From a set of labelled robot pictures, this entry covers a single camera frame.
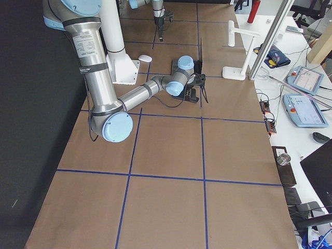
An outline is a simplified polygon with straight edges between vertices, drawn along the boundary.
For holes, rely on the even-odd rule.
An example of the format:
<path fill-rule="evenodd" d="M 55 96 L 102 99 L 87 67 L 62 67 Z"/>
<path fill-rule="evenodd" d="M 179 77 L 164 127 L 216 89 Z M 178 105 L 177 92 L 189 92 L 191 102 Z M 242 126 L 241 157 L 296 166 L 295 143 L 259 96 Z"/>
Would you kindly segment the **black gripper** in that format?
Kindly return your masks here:
<path fill-rule="evenodd" d="M 155 22 L 155 25 L 158 30 L 159 41 L 162 42 L 163 41 L 163 31 L 165 31 L 165 29 L 164 29 L 165 16 L 154 17 L 154 22 Z"/>
<path fill-rule="evenodd" d="M 190 83 L 185 86 L 185 93 L 196 93 L 196 83 Z"/>

